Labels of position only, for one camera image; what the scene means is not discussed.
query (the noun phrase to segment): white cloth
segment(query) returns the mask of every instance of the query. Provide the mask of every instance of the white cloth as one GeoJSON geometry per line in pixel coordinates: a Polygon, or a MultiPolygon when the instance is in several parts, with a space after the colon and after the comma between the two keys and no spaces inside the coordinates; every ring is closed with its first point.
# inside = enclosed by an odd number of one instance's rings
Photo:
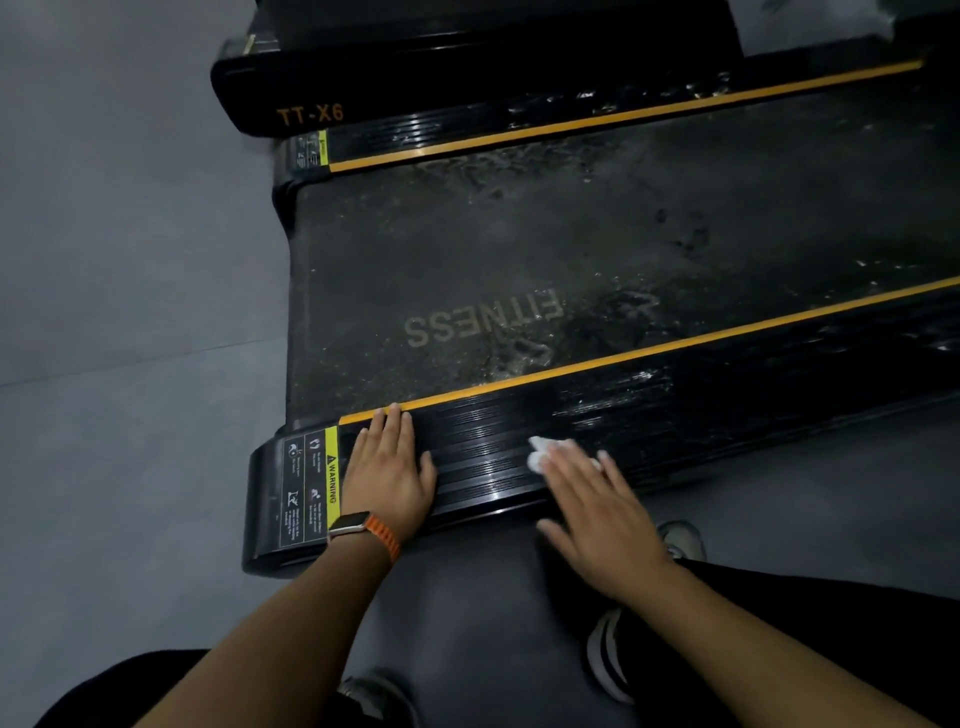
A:
{"type": "MultiPolygon", "coordinates": [[[[549,448],[554,443],[560,443],[560,440],[551,440],[549,437],[531,437],[527,442],[530,443],[530,447],[534,449],[529,455],[527,455],[527,467],[532,470],[537,475],[543,475],[543,465],[542,460],[546,457],[547,448],[549,448]]],[[[590,462],[593,463],[593,467],[598,471],[603,471],[603,466],[600,465],[599,461],[590,458],[590,462]]]]}

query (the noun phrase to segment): yellow trim line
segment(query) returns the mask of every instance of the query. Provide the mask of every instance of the yellow trim line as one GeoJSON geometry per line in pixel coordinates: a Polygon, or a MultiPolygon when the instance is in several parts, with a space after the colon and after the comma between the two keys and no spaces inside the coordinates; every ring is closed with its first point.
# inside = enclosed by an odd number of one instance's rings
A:
{"type": "MultiPolygon", "coordinates": [[[[915,285],[910,288],[902,288],[898,291],[879,293],[875,296],[868,296],[865,299],[855,299],[854,301],[835,303],[834,305],[824,306],[823,308],[813,308],[809,311],[791,313],[787,316],[779,316],[776,319],[767,319],[766,321],[757,321],[756,323],[746,324],[741,327],[724,328],[723,330],[714,331],[713,333],[705,333],[701,334],[700,336],[691,336],[688,339],[679,339],[677,341],[667,342],[666,344],[657,344],[655,347],[635,349],[632,352],[623,352],[614,354],[613,356],[604,356],[599,359],[582,361],[579,364],[567,364],[564,367],[548,369],[544,372],[534,372],[530,375],[515,376],[512,379],[493,381],[489,384],[480,384],[475,387],[468,387],[467,389],[458,389],[455,392],[446,392],[441,395],[434,395],[433,397],[424,397],[421,400],[410,400],[404,402],[401,407],[405,410],[419,409],[420,407],[429,407],[431,404],[441,404],[448,401],[462,400],[465,397],[486,395],[489,392],[496,392],[501,389],[509,389],[510,387],[516,387],[520,384],[543,381],[545,379],[551,379],[555,376],[572,375],[576,374],[577,372],[585,372],[589,369],[597,369],[599,367],[606,367],[611,364],[619,364],[623,361],[640,359],[644,356],[653,356],[657,353],[673,352],[677,349],[695,347],[698,344],[707,344],[711,341],[730,339],[734,336],[740,336],[741,334],[745,333],[764,331],[767,328],[776,328],[785,326],[787,324],[797,324],[800,321],[809,321],[810,319],[829,316],[832,313],[840,313],[841,311],[850,311],[855,308],[863,308],[868,305],[874,305],[875,303],[895,301],[896,299],[903,299],[907,298],[908,296],[916,296],[921,293],[929,293],[930,291],[937,291],[942,288],[950,288],[954,285],[960,285],[960,276],[951,279],[935,280],[932,283],[924,283],[923,285],[915,285]]],[[[350,425],[352,423],[364,422],[369,420],[372,416],[373,410],[368,410],[367,412],[357,412],[356,414],[352,415],[345,415],[344,417],[340,418],[340,425],[350,425]]]]}
{"type": "Polygon", "coordinates": [[[445,144],[434,144],[428,147],[407,149],[402,152],[390,152],[389,154],[375,155],[373,157],[348,159],[347,161],[334,161],[330,162],[330,172],[348,172],[354,169],[364,169],[366,167],[375,167],[380,166],[381,164],[391,164],[398,161],[408,161],[410,159],[422,157],[435,157],[436,155],[444,155],[451,152],[463,152],[467,149],[488,147],[493,144],[504,144],[511,141],[520,141],[521,139],[529,139],[535,136],[576,132],[581,129],[589,129],[590,127],[602,127],[610,124],[619,124],[624,121],[649,119],[656,116],[665,116],[671,113],[683,113],[684,111],[695,111],[697,109],[710,109],[713,107],[729,106],[730,104],[738,104],[741,101],[755,101],[756,99],[765,99],[770,98],[771,96],[784,96],[789,93],[809,91],[815,88],[849,84],[854,81],[866,81],[868,79],[876,79],[882,76],[894,76],[898,73],[907,73],[908,71],[919,71],[923,67],[923,60],[891,63],[889,65],[877,66],[876,68],[865,68],[861,71],[837,73],[832,76],[824,76],[822,78],[811,79],[809,81],[797,81],[793,84],[772,85],[765,88],[755,88],[751,91],[736,91],[735,93],[728,93],[724,94],[723,96],[709,96],[706,99],[682,101],[678,104],[667,104],[665,106],[635,109],[633,111],[621,111],[620,113],[611,113],[605,116],[591,116],[590,118],[586,119],[564,121],[558,124],[547,124],[542,127],[531,127],[530,129],[518,129],[514,132],[476,136],[472,139],[449,141],[445,144]]]}

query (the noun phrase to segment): finger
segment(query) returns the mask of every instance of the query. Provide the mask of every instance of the finger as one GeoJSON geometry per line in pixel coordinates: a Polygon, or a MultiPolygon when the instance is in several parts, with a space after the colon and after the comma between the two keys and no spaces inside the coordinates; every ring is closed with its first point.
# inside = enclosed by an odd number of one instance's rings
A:
{"type": "Polygon", "coordinates": [[[627,478],[625,478],[623,473],[620,472],[620,469],[616,467],[616,463],[613,462],[610,454],[602,449],[597,452],[597,459],[600,461],[600,465],[603,466],[603,472],[607,474],[607,479],[610,481],[613,489],[623,497],[636,500],[634,489],[630,487],[627,478]]]}
{"type": "Polygon", "coordinates": [[[367,444],[367,429],[364,427],[357,435],[356,442],[353,443],[353,452],[350,453],[350,461],[347,463],[347,474],[344,480],[350,477],[350,473],[356,470],[356,464],[363,459],[363,448],[367,444]]]}
{"type": "Polygon", "coordinates": [[[567,457],[567,460],[570,464],[579,471],[580,476],[584,479],[586,483],[593,488],[593,490],[598,493],[603,493],[610,489],[610,485],[607,483],[607,478],[603,476],[600,471],[596,469],[593,463],[590,461],[589,455],[584,452],[584,449],[581,448],[573,440],[565,440],[563,442],[564,454],[567,457]]]}
{"type": "Polygon", "coordinates": [[[423,486],[423,493],[432,503],[433,496],[437,492],[437,466],[433,464],[433,455],[427,450],[420,456],[420,485],[423,486]]]}
{"type": "Polygon", "coordinates": [[[560,445],[551,445],[547,449],[546,457],[543,462],[549,461],[561,473],[569,486],[570,491],[583,502],[584,497],[589,497],[593,488],[584,479],[580,469],[570,460],[569,448],[560,445]]]}
{"type": "Polygon", "coordinates": [[[543,479],[546,480],[546,487],[553,494],[553,498],[560,506],[561,513],[564,514],[564,519],[569,523],[570,528],[577,529],[584,522],[584,503],[577,497],[566,476],[560,471],[549,454],[540,462],[543,466],[543,479]]]}
{"type": "Polygon", "coordinates": [[[537,530],[546,537],[546,540],[560,552],[560,555],[572,567],[577,561],[577,547],[573,544],[573,539],[570,538],[570,534],[564,530],[564,527],[557,522],[541,519],[537,521],[537,530]]]}
{"type": "Polygon", "coordinates": [[[405,462],[414,464],[414,419],[409,412],[400,415],[400,437],[396,441],[396,454],[405,462]]]}
{"type": "Polygon", "coordinates": [[[383,435],[380,436],[380,444],[376,447],[377,452],[383,452],[388,455],[396,454],[396,441],[400,439],[400,405],[394,402],[387,410],[387,423],[383,425],[383,435]]]}
{"type": "Polygon", "coordinates": [[[377,407],[373,412],[373,418],[370,420],[370,432],[367,433],[367,442],[364,445],[364,452],[367,455],[376,452],[380,445],[380,437],[383,435],[383,423],[387,416],[383,412],[383,407],[377,407]]]}

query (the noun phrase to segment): warning label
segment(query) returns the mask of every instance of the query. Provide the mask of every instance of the warning label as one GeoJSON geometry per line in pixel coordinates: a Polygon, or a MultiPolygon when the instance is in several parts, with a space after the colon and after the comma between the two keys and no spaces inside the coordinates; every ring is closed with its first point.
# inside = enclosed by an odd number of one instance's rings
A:
{"type": "Polygon", "coordinates": [[[283,442],[280,547],[326,539],[340,515],[337,428],[308,432],[283,442]]]}
{"type": "Polygon", "coordinates": [[[283,441],[280,546],[303,543],[303,437],[283,441]]]}

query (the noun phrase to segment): watch strap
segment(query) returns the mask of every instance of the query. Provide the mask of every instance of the watch strap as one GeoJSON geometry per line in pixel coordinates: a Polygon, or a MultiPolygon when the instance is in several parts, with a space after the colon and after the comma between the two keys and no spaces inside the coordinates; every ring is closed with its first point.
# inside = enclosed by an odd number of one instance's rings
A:
{"type": "Polygon", "coordinates": [[[373,513],[367,516],[367,519],[364,521],[364,526],[374,536],[380,539],[381,543],[390,552],[390,563],[395,564],[396,560],[400,558],[400,542],[396,539],[394,532],[390,530],[390,526],[381,521],[373,513]]]}

